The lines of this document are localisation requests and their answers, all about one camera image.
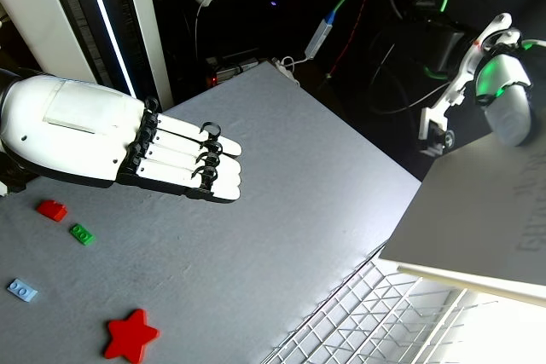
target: light blue lego brick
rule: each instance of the light blue lego brick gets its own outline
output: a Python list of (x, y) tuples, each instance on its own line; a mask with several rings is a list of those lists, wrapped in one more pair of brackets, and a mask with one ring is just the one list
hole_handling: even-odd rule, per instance
[(24, 302), (30, 302), (38, 294), (37, 290), (34, 290), (19, 279), (12, 281), (8, 286), (8, 290)]

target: star-shaped object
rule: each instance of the star-shaped object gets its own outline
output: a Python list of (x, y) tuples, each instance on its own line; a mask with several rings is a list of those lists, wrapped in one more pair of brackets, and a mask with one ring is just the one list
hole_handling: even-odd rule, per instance
[(146, 326), (146, 312), (137, 309), (127, 320), (108, 322), (112, 341), (104, 352), (105, 358), (125, 357), (132, 364), (139, 364), (144, 358), (144, 346), (160, 336), (156, 328)]

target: gray tabletop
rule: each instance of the gray tabletop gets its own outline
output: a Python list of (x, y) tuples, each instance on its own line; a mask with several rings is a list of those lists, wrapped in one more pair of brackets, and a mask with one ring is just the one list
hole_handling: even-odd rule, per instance
[[(0, 200), (0, 362), (105, 362), (106, 323), (148, 312), (147, 363), (259, 363), (394, 230), (419, 182), (269, 64), (169, 114), (243, 147), (222, 205), (38, 178)], [(56, 223), (43, 199), (68, 208)], [(96, 236), (80, 245), (76, 222)], [(125, 362), (116, 359), (113, 362)]]

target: white wire rack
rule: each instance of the white wire rack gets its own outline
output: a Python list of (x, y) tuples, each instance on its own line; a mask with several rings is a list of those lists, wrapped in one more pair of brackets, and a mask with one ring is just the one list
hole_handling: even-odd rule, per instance
[(466, 290), (363, 263), (262, 364), (453, 364), (473, 303)]

